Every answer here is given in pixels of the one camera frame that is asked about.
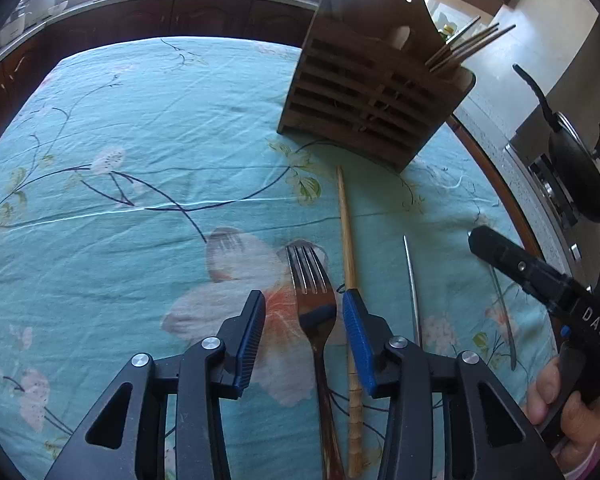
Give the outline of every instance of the utensil holder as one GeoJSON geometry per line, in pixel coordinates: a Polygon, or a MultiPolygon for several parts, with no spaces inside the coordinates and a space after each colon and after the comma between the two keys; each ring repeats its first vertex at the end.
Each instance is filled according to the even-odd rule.
{"type": "Polygon", "coordinates": [[[322,0],[278,132],[305,130],[403,170],[475,85],[425,62],[444,45],[424,0],[322,0]]]}

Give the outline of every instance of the blue tablecloth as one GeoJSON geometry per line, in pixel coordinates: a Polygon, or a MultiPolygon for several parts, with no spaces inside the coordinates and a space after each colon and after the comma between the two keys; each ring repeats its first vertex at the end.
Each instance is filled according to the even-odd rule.
{"type": "MultiPolygon", "coordinates": [[[[90,50],[62,61],[8,127],[0,442],[28,479],[44,477],[133,354],[170,356],[213,335],[252,288],[267,298],[267,320],[251,386],[222,403],[233,478],[320,478],[312,356],[283,251],[306,240],[331,281],[344,281],[337,164],[372,313],[412,335],[407,234],[428,351],[480,353],[516,400],[555,354],[545,309],[500,277],[519,358],[510,370],[496,291],[467,233],[488,224],[518,237],[447,126],[400,175],[313,137],[276,133],[299,53],[219,38],[90,50]]],[[[331,388],[346,396],[343,344],[338,320],[326,362],[331,388]]],[[[334,412],[346,457],[346,416],[334,412]]],[[[370,479],[386,414],[366,410],[365,420],[370,479]]],[[[174,478],[173,435],[167,444],[174,478]]],[[[440,449],[434,474],[441,469],[440,449]]]]}

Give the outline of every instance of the countertop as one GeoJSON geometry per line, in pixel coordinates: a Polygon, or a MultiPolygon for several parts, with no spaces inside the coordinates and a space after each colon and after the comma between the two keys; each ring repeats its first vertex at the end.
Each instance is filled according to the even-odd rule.
{"type": "MultiPolygon", "coordinates": [[[[85,12],[86,10],[126,1],[129,0],[93,0],[72,7],[57,16],[53,16],[26,30],[19,38],[0,49],[0,62],[14,49],[48,25],[57,23],[65,18],[79,14],[80,12],[85,12]]],[[[307,0],[269,1],[291,4],[304,7],[305,9],[317,8],[315,2],[309,2],[307,0]]],[[[558,234],[560,232],[559,229],[552,223],[552,218],[547,214],[541,200],[536,196],[526,171],[521,169],[515,161],[515,154],[513,154],[511,150],[506,149],[510,135],[508,136],[503,133],[502,126],[496,124],[500,123],[498,118],[495,118],[495,120],[494,118],[490,118],[484,112],[483,107],[477,105],[470,97],[465,99],[456,110],[456,117],[466,127],[469,133],[474,136],[494,165],[496,165],[505,181],[509,184],[511,192],[518,201],[529,225],[536,235],[547,262],[561,272],[572,274],[573,262],[570,261],[568,248],[566,247],[564,238],[561,234],[558,234]]]]}

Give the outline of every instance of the bamboo-patterned chopstick handle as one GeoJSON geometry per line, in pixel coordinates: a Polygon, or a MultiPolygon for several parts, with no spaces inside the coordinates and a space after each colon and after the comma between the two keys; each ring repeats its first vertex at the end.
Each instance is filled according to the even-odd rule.
{"type": "MultiPolygon", "coordinates": [[[[345,288],[357,288],[356,266],[353,258],[353,241],[351,237],[351,221],[349,207],[347,206],[347,195],[344,189],[344,178],[342,168],[336,169],[338,173],[338,202],[340,203],[340,225],[342,228],[342,256],[344,260],[345,288]]],[[[349,463],[347,464],[347,475],[349,478],[357,478],[362,473],[363,451],[362,451],[362,387],[356,372],[356,364],[353,355],[347,346],[348,375],[349,375],[349,463]]]]}

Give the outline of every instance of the fork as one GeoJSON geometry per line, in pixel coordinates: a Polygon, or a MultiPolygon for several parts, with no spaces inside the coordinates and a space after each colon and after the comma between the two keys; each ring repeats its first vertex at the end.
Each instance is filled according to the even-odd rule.
{"type": "Polygon", "coordinates": [[[298,320],[314,353],[315,383],[320,413],[322,480],[346,480],[324,368],[324,345],[336,322],[336,297],[324,267],[311,246],[287,246],[291,277],[296,290],[298,320]]]}

